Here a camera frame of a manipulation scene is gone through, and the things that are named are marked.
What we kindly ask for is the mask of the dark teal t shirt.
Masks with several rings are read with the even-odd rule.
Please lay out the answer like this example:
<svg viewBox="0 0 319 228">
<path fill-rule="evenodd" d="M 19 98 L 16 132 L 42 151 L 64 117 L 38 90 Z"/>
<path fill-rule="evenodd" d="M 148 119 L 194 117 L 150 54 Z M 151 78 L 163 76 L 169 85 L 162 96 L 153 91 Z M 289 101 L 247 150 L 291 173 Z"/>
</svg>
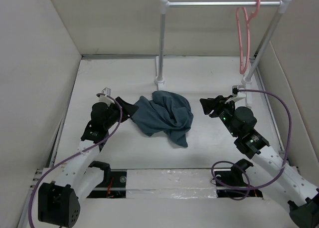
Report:
<svg viewBox="0 0 319 228">
<path fill-rule="evenodd" d="M 135 103 L 137 112 L 132 121 L 147 135 L 164 132 L 176 145 L 187 148 L 186 134 L 191 129 L 194 115 L 189 101 L 176 93 L 155 91 L 152 99 L 141 96 Z"/>
</svg>

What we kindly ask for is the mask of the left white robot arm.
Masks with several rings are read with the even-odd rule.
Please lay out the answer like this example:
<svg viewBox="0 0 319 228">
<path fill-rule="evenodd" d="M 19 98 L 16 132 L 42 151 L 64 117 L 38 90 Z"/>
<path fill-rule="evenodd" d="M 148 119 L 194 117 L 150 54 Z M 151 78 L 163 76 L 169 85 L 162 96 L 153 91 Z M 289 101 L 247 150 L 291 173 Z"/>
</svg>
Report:
<svg viewBox="0 0 319 228">
<path fill-rule="evenodd" d="M 113 135 L 112 126 L 131 118 L 137 105 L 122 98 L 113 99 L 99 93 L 99 101 L 92 106 L 91 119 L 81 136 L 76 154 L 57 164 L 63 170 L 50 183 L 42 183 L 38 189 L 38 220 L 40 222 L 71 228 L 78 220 L 81 204 L 98 185 L 111 181 L 110 166 L 95 158 Z"/>
</svg>

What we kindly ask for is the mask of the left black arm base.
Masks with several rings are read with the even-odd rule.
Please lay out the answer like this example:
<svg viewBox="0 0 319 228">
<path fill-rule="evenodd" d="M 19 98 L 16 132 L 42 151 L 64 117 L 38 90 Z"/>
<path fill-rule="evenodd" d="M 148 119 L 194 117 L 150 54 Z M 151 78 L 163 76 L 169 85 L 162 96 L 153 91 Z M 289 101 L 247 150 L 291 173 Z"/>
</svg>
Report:
<svg viewBox="0 0 319 228">
<path fill-rule="evenodd" d="M 102 182 L 88 198 L 122 199 L 126 197 L 127 170 L 111 170 L 107 181 Z"/>
</svg>

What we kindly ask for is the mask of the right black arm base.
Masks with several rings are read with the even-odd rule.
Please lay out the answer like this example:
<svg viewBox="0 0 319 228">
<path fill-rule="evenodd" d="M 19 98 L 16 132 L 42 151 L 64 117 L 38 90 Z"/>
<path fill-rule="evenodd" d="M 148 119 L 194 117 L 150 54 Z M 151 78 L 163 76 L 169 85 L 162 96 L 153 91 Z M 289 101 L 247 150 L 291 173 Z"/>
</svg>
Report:
<svg viewBox="0 0 319 228">
<path fill-rule="evenodd" d="M 236 162 L 243 171 L 246 171 L 249 167 L 252 167 L 253 164 L 246 159 L 241 159 Z M 248 182 L 242 171 L 233 165 L 229 168 L 214 168 L 212 170 L 214 176 L 221 182 L 232 186 L 246 188 L 248 187 Z M 230 198 L 232 200 L 241 200 L 247 191 L 234 190 L 228 187 L 223 186 L 217 182 L 214 177 L 211 180 L 211 183 L 216 186 L 217 198 Z M 260 190 L 250 190 L 248 193 L 248 198 L 263 198 L 263 193 Z"/>
</svg>

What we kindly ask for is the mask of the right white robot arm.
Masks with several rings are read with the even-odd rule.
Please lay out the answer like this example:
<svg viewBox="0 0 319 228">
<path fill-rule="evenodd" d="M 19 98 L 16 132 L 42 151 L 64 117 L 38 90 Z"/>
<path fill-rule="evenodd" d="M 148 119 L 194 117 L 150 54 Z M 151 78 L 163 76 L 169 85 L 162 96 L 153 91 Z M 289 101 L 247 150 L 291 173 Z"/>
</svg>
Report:
<svg viewBox="0 0 319 228">
<path fill-rule="evenodd" d="M 292 168 L 255 130 L 251 109 L 235 106 L 232 96 L 201 98 L 203 112 L 220 118 L 235 138 L 236 148 L 246 156 L 231 167 L 230 179 L 240 189 L 253 188 L 279 204 L 300 228 L 319 225 L 319 189 Z"/>
</svg>

